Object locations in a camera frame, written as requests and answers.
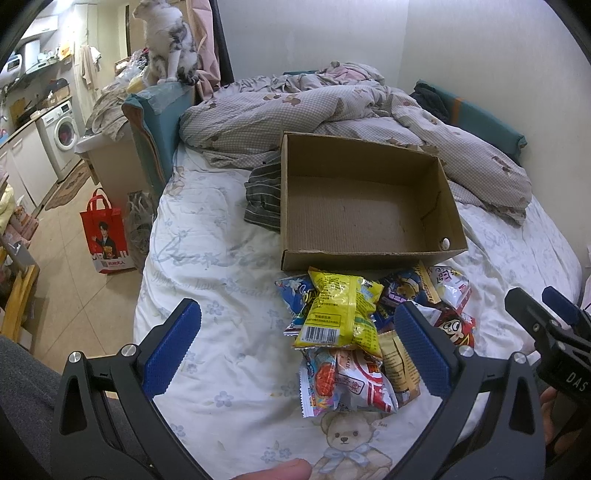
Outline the person's left hand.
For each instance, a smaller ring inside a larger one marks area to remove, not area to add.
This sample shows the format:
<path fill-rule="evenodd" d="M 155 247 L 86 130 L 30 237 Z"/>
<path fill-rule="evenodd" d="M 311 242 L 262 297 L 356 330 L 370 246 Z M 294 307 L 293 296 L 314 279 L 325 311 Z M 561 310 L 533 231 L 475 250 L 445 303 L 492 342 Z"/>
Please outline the person's left hand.
<path fill-rule="evenodd" d="M 238 475 L 232 480 L 308 480 L 312 467 L 307 460 L 295 458 L 273 468 Z"/>

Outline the person's right hand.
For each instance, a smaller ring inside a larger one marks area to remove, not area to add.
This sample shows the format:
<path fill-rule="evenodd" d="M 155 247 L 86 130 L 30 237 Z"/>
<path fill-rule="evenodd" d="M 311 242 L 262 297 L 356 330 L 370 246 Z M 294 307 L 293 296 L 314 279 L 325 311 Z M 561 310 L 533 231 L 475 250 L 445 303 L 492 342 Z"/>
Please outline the person's right hand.
<path fill-rule="evenodd" d="M 540 396 L 541 413 L 545 443 L 549 444 L 555 437 L 555 425 L 552 420 L 552 411 L 557 398 L 558 391 L 548 387 Z"/>

